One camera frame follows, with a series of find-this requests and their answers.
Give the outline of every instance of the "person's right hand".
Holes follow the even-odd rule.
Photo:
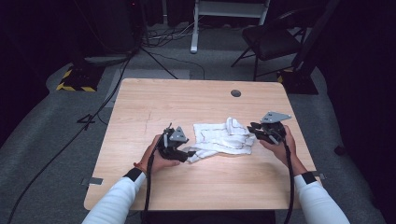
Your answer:
[[[291,135],[291,131],[287,125],[283,125],[285,127],[286,132],[286,144],[290,149],[290,159],[291,166],[293,168],[294,175],[300,175],[306,172],[305,167],[301,163],[300,159],[298,159],[296,154],[296,143],[294,141],[293,135]],[[288,159],[286,157],[286,149],[283,142],[279,143],[279,145],[272,145],[264,140],[260,140],[260,144],[262,144],[265,148],[272,151],[274,155],[283,162],[286,166],[288,166]]]

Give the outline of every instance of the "white cloth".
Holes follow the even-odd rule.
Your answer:
[[[219,152],[233,155],[251,154],[251,146],[256,137],[236,119],[227,118],[225,123],[201,123],[193,126],[196,143],[184,149],[196,151],[194,156],[187,159],[189,162],[195,162]]]

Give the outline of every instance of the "white sleeve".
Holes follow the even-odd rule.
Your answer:
[[[125,223],[134,197],[145,179],[144,173],[135,182],[129,177],[122,177],[93,207],[82,223]]]
[[[297,175],[294,182],[308,224],[349,223],[344,212],[318,181],[306,183],[302,175]]]

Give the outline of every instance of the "wooden table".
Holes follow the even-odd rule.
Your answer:
[[[232,90],[242,92],[231,96]],[[310,171],[308,152],[288,97],[279,83],[125,78],[93,171],[102,185],[90,185],[85,208],[92,207],[140,161],[155,134],[173,123],[195,143],[194,123],[224,123],[228,117],[243,125],[258,122],[268,111],[292,115],[289,125],[298,156]],[[152,178],[150,210],[286,209],[290,197],[288,169],[258,141],[251,155],[218,154],[196,163],[167,168]],[[132,209],[143,210],[146,184]]]

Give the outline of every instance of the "black stand base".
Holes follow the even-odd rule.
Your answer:
[[[283,70],[277,72],[276,76],[277,81],[283,84],[286,93],[318,95],[318,90],[311,77],[301,76],[299,71]]]
[[[57,91],[97,91],[97,86],[105,67],[87,66],[85,69],[69,67],[61,83],[56,88]]]

